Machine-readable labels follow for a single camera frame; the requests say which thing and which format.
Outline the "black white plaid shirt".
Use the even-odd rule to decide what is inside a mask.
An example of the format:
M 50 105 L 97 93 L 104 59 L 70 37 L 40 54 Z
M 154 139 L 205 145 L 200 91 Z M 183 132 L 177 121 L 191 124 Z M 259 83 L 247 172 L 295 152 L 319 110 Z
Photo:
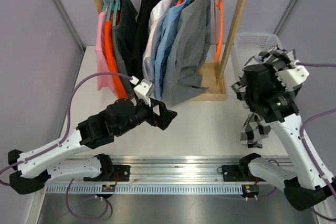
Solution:
M 246 68 L 250 65 L 262 64 L 270 65 L 281 59 L 293 61 L 296 60 L 296 58 L 296 51 L 294 49 L 287 51 L 279 47 L 273 47 L 252 56 L 243 67 Z M 238 81 L 235 82 L 231 88 L 235 92 L 237 99 L 242 102 L 243 107 L 247 109 L 248 105 L 244 101 L 246 81 L 243 75 L 244 71 L 242 70 L 238 75 Z M 247 145 L 249 148 L 262 148 L 262 141 L 269 136 L 270 131 L 271 127 L 265 122 L 262 116 L 259 116 L 255 112 L 250 112 L 240 133 L 240 143 Z

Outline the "orange hanger of plaid shirt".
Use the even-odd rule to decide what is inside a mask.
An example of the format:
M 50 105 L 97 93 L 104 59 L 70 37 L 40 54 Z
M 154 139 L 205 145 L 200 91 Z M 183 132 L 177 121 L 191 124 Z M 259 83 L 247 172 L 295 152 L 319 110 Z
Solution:
M 223 35 L 225 25 L 225 14 L 223 0 L 214 1 L 214 29 L 215 29 L 215 63 L 219 63 L 222 46 Z

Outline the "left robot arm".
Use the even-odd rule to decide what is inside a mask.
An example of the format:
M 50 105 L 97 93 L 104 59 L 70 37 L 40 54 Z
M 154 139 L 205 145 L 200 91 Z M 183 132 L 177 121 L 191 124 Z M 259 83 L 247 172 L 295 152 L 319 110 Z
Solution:
M 149 104 L 141 100 L 133 103 L 128 99 L 118 99 L 105 110 L 79 123 L 65 138 L 28 152 L 10 151 L 8 164 L 14 172 L 9 176 L 9 186 L 25 195 L 60 180 L 113 181 L 116 175 L 109 155 L 98 154 L 82 162 L 69 157 L 113 143 L 115 137 L 144 122 L 165 130 L 176 117 L 177 112 L 155 99 L 150 99 Z

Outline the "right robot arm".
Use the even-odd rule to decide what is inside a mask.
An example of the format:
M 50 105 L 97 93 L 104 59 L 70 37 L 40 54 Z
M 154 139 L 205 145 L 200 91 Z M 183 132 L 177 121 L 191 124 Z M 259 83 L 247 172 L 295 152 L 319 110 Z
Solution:
M 256 153 L 240 160 L 239 176 L 261 178 L 283 191 L 298 211 L 309 209 L 335 196 L 335 175 L 325 166 L 312 145 L 302 122 L 295 96 L 309 72 L 299 61 L 277 61 L 274 65 L 254 64 L 243 68 L 242 101 L 271 127 L 285 148 L 294 171 L 274 165 Z

